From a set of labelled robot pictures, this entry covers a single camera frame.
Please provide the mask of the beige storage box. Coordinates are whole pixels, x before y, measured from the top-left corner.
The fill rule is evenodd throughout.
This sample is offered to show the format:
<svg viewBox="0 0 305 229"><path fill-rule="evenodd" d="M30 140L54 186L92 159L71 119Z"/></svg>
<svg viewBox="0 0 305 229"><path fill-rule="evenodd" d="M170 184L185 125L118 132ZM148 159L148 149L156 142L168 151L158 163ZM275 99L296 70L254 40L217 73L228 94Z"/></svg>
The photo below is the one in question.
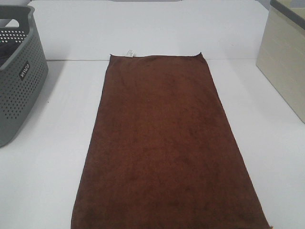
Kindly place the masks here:
<svg viewBox="0 0 305 229"><path fill-rule="evenodd" d="M305 120L305 2L272 0L256 66Z"/></svg>

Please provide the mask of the brown towel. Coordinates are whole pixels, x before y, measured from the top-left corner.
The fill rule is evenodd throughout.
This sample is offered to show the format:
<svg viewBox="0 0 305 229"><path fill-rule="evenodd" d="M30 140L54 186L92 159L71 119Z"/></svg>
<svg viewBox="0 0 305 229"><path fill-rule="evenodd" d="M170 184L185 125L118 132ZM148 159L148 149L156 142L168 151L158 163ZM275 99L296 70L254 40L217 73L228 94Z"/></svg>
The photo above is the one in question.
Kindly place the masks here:
<svg viewBox="0 0 305 229"><path fill-rule="evenodd" d="M270 227L201 54L110 56L71 227Z"/></svg>

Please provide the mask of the grey perforated plastic basket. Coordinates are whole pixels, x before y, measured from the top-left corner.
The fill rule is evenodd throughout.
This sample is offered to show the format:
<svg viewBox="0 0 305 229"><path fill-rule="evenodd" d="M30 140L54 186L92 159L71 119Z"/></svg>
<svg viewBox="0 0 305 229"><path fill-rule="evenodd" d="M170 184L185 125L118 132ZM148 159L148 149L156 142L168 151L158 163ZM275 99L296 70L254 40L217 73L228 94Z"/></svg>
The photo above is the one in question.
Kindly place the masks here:
<svg viewBox="0 0 305 229"><path fill-rule="evenodd" d="M1 5L2 20L17 27L0 29L0 145L10 142L35 104L48 66L31 6Z"/></svg>

